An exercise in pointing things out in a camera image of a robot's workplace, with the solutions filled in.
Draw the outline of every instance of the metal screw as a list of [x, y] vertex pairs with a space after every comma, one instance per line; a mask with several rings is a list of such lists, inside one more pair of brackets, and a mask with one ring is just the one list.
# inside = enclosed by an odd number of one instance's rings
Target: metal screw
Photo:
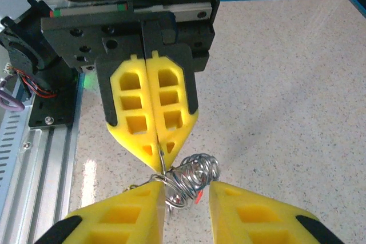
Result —
[[23, 144], [23, 149], [29, 149], [30, 148], [30, 145], [31, 145], [31, 143], [30, 142], [26, 142], [26, 143], [24, 143]]
[[53, 119], [53, 117], [46, 117], [45, 118], [45, 122], [46, 122], [47, 125], [52, 125], [54, 121], [55, 120]]

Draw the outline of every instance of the speckled countertop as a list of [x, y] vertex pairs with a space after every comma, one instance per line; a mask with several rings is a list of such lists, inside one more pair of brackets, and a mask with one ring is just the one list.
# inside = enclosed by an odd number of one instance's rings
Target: speckled countertop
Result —
[[[222, 3], [200, 116], [176, 162], [216, 156], [221, 181], [302, 207], [345, 243], [366, 243], [366, 19], [348, 0]], [[70, 209], [152, 170], [108, 133], [86, 76]], [[212, 243], [208, 191], [175, 213], [164, 243]]]

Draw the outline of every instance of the yellow foam pad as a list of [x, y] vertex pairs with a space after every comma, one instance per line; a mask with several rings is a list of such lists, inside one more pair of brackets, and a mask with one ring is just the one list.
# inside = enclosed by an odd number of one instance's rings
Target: yellow foam pad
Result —
[[70, 213], [82, 221], [63, 244], [161, 244], [164, 214], [164, 186], [150, 182]]
[[146, 60], [158, 140], [170, 168], [198, 118], [189, 114], [182, 68], [167, 57], [152, 52]]
[[108, 125], [115, 139], [157, 172], [157, 144], [170, 168], [191, 132], [198, 110], [189, 114], [182, 68], [157, 51], [152, 58], [123, 61], [110, 77], [117, 126]]
[[297, 221], [302, 209], [222, 182], [210, 184], [215, 244], [319, 244]]

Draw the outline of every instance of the metal wire spring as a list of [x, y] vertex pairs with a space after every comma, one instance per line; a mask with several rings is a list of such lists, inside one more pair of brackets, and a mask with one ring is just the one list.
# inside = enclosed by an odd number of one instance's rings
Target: metal wire spring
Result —
[[149, 182], [159, 181], [166, 185], [165, 203], [173, 208], [184, 208], [188, 199], [196, 199], [198, 192], [218, 180], [220, 166], [215, 157], [208, 154], [193, 154], [183, 159], [179, 167], [166, 174], [153, 174]]

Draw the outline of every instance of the orange tag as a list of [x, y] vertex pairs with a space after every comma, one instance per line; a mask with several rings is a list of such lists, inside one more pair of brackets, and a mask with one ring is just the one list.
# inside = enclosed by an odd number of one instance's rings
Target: orange tag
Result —
[[202, 198], [202, 196], [204, 195], [204, 191], [199, 191], [198, 192], [198, 196], [197, 196], [197, 198], [196, 198], [196, 200], [195, 200], [195, 202], [194, 202], [194, 204], [198, 204], [199, 203], [199, 201], [201, 200], [201, 198]]

